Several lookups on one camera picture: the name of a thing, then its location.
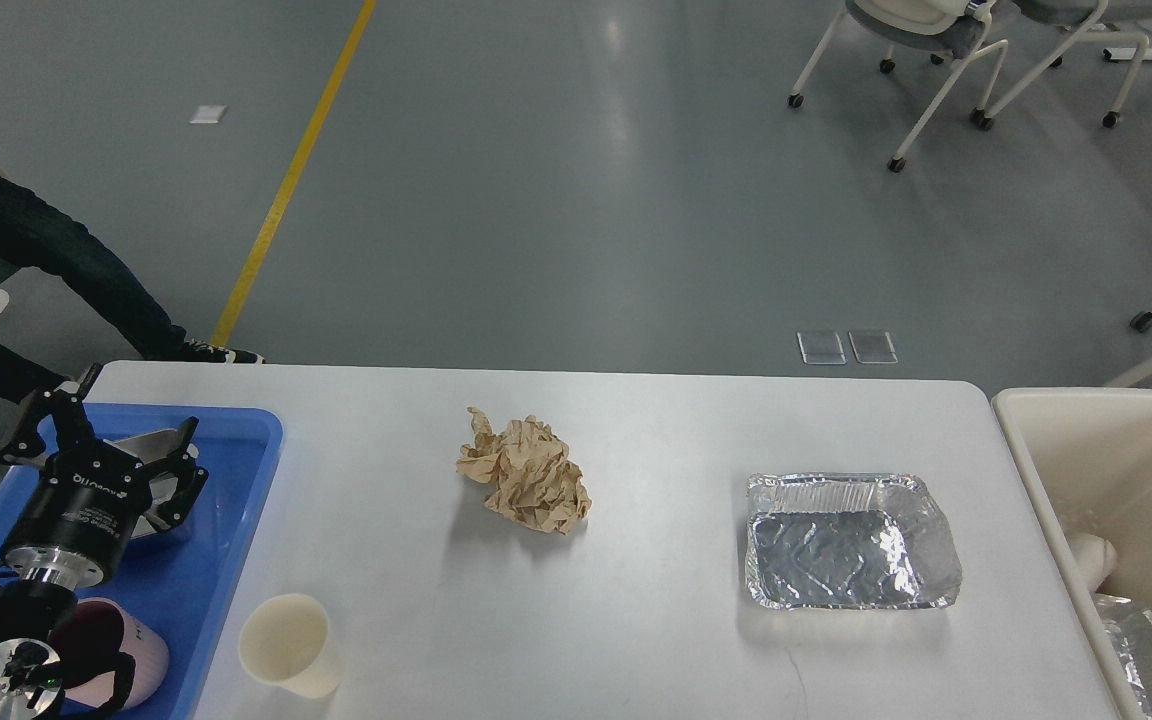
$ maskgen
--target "robotic arm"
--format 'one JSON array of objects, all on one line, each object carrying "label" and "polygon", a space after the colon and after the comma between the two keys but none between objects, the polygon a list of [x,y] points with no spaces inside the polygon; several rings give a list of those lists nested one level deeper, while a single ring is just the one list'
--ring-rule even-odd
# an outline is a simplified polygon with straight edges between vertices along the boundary
[{"label": "robotic arm", "polygon": [[[197,418],[118,442],[97,438],[82,400],[99,373],[99,365],[88,370],[73,395],[37,391],[0,452],[8,464],[40,456],[46,445],[38,420],[54,420],[56,450],[41,464],[37,488],[0,546],[0,574],[14,575],[0,586],[3,719],[60,715],[65,676],[91,670],[67,666],[47,644],[51,630],[73,613],[74,591],[113,578],[134,536],[183,523],[207,479],[189,445]],[[115,697],[89,717],[108,717],[127,702],[134,660],[120,655],[113,664],[99,670],[115,672]]]}]

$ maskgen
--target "jeans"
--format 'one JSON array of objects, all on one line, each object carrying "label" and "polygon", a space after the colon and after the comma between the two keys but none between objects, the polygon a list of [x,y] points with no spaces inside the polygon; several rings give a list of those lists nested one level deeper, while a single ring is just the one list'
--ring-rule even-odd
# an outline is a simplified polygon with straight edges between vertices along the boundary
[{"label": "jeans", "polygon": [[[86,227],[5,179],[0,179],[0,259],[60,278],[145,359],[166,359],[184,342],[184,328],[172,324],[136,275]],[[20,402],[29,392],[63,380],[0,346],[0,397]]]}]

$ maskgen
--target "blue tray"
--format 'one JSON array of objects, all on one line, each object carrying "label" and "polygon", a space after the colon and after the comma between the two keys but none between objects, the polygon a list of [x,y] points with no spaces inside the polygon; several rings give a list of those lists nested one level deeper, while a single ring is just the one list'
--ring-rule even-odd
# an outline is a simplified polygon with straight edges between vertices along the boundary
[{"label": "blue tray", "polygon": [[[113,598],[162,635],[172,652],[168,674],[157,692],[116,717],[187,720],[202,691],[256,521],[274,479],[283,425],[265,410],[229,407],[86,408],[97,435],[105,439],[174,429],[188,416],[198,418],[194,445],[198,447],[198,464],[211,477],[189,515],[188,541],[165,544],[152,552],[129,548],[114,579],[78,592],[78,597]],[[54,450],[55,432],[50,419],[41,427],[41,437]],[[37,482],[37,470],[31,468],[13,468],[3,478],[0,544]],[[65,705],[67,714],[83,708],[73,702]]]}]

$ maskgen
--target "sneaker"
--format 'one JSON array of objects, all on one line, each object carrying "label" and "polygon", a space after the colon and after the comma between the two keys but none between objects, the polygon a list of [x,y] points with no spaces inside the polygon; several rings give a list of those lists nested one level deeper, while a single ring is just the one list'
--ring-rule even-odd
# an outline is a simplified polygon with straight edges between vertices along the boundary
[{"label": "sneaker", "polygon": [[255,353],[211,344],[192,338],[184,341],[174,357],[166,357],[166,359],[179,361],[179,363],[238,363],[248,365],[265,363],[265,357]]}]

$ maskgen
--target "foil container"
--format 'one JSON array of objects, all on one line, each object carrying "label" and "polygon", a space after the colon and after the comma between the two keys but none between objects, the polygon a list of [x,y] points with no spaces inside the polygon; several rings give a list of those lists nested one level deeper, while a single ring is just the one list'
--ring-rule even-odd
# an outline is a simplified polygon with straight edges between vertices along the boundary
[{"label": "foil container", "polygon": [[1137,697],[1140,712],[1152,720],[1152,609],[1124,597],[1092,596],[1111,645]]},{"label": "foil container", "polygon": [[914,475],[755,475],[745,588],[764,607],[910,611],[954,605],[950,524]]}]

